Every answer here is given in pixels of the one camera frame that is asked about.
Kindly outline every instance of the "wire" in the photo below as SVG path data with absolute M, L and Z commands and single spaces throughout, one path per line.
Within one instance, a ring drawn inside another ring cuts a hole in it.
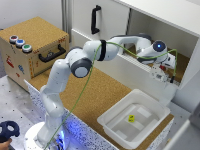
M 168 53 L 170 53 L 170 52 L 175 51 L 175 52 L 176 52 L 176 64 L 175 64 L 175 67 L 174 67 L 173 76 L 176 75 L 176 65 L 177 65 L 177 50 L 176 50 L 176 49 L 172 49 L 172 50 L 170 50 L 170 51 L 168 51 L 168 52 L 166 52 L 166 53 L 164 53 L 164 54 L 162 54 L 162 55 L 156 56 L 156 57 L 148 57 L 148 58 L 146 58 L 146 57 L 137 56 L 136 54 L 132 53 L 131 51 L 129 51 L 128 49 L 126 49 L 125 47 L 123 47 L 123 46 L 121 46 L 121 45 L 119 45 L 119 44 L 117 44 L 117 43 L 113 43 L 113 42 L 107 42 L 107 43 L 108 43 L 108 44 L 117 45 L 117 46 L 123 48 L 125 51 L 127 51 L 127 52 L 130 53 L 131 55 L 134 55 L 135 57 L 143 58 L 143 59 L 158 58 L 158 57 L 161 57 L 161 56 L 163 56 L 163 55 L 166 55 L 166 54 L 168 54 Z M 89 73 L 88 79 L 87 79 L 87 81 L 86 81 L 86 83 L 85 83 L 85 86 L 83 87 L 83 90 L 81 91 L 81 93 L 80 93 L 78 99 L 76 100 L 76 103 L 74 104 L 73 108 L 70 110 L 69 114 L 63 119 L 61 125 L 58 127 L 58 129 L 56 130 L 56 132 L 54 133 L 54 135 L 51 137 L 51 140 L 47 143 L 47 145 L 46 145 L 46 147 L 45 147 L 44 150 L 46 150 L 46 148 L 49 146 L 49 144 L 50 144 L 51 141 L 53 140 L 54 136 L 56 135 L 56 133 L 58 132 L 58 130 L 60 129 L 60 127 L 65 123 L 65 121 L 67 120 L 67 118 L 71 115 L 71 113 L 72 113 L 73 110 L 75 109 L 76 105 L 78 104 L 78 102 L 79 102 L 79 100 L 80 100 L 80 98 L 81 98 L 83 92 L 85 91 L 85 88 L 86 88 L 86 86 L 87 86 L 87 84 L 88 84 L 88 82 L 89 82 L 89 80 L 90 80 L 90 77 L 91 77 L 91 74 L 92 74 L 92 71 L 93 71 L 94 61 L 95 61 L 95 59 L 96 59 L 97 52 L 99 51 L 99 48 L 100 48 L 101 45 L 102 45 L 102 44 L 100 44 L 100 45 L 98 46 L 97 50 L 96 50 L 94 59 L 93 59 L 93 61 L 92 61 L 92 67 L 91 67 L 91 69 L 90 69 L 90 73 Z

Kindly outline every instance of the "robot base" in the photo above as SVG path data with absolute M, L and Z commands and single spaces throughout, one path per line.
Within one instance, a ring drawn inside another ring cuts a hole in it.
M 24 149 L 25 150 L 33 150 L 33 149 L 43 150 L 36 144 L 36 142 L 34 140 L 34 138 L 37 136 L 37 133 L 39 132 L 39 130 L 42 128 L 43 125 L 44 125 L 44 122 L 35 124 L 26 132 L 25 138 L 24 138 Z

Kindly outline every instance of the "box lid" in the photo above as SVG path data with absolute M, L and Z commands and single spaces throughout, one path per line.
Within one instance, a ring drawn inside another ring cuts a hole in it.
M 21 22 L 17 25 L 0 31 L 0 37 L 9 42 L 12 35 L 25 40 L 32 46 L 33 51 L 38 50 L 68 34 L 40 17 Z

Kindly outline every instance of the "cabinet door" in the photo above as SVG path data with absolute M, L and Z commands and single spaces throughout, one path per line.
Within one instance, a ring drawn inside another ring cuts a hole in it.
M 92 10 L 96 5 L 96 28 L 100 32 L 91 33 Z M 113 0 L 74 0 L 72 28 L 92 40 L 108 40 L 116 35 L 126 34 L 130 9 Z

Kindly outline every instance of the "black drawer handle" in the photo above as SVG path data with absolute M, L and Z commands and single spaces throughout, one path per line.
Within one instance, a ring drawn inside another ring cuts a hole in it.
M 49 61 L 55 59 L 56 57 L 58 57 L 58 56 L 60 56 L 60 55 L 62 55 L 62 54 L 64 54 L 64 53 L 66 52 L 66 50 L 65 50 L 63 47 L 61 47 L 60 44 L 58 45 L 58 49 L 60 50 L 58 53 L 55 53 L 55 54 L 53 54 L 53 55 L 51 55 L 51 56 L 49 56 L 49 57 L 46 57 L 46 58 L 43 57 L 42 54 L 39 54 L 39 55 L 38 55 L 38 56 L 39 56 L 39 59 L 40 59 L 42 62 L 47 63 L 47 62 L 49 62 Z
M 101 7 L 96 5 L 96 8 L 92 10 L 92 24 L 91 24 L 91 31 L 92 34 L 98 33 L 100 30 L 96 28 L 96 12 L 101 10 Z

